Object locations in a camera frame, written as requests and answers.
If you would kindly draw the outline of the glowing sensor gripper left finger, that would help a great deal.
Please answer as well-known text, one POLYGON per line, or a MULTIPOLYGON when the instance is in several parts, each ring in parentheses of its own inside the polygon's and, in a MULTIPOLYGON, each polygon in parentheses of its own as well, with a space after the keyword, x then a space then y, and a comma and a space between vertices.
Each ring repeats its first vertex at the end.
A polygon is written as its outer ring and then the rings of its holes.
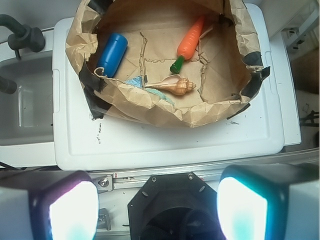
POLYGON ((0 172, 2 240, 92 240, 98 215, 98 190, 85 171, 0 172))

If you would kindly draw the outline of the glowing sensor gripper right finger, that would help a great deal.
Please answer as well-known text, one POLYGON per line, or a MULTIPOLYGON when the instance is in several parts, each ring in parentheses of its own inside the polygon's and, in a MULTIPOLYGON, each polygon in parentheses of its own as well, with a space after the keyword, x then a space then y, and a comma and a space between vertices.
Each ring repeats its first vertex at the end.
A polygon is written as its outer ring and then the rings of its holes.
POLYGON ((232 164, 217 189, 228 240, 318 240, 320 168, 314 163, 232 164))

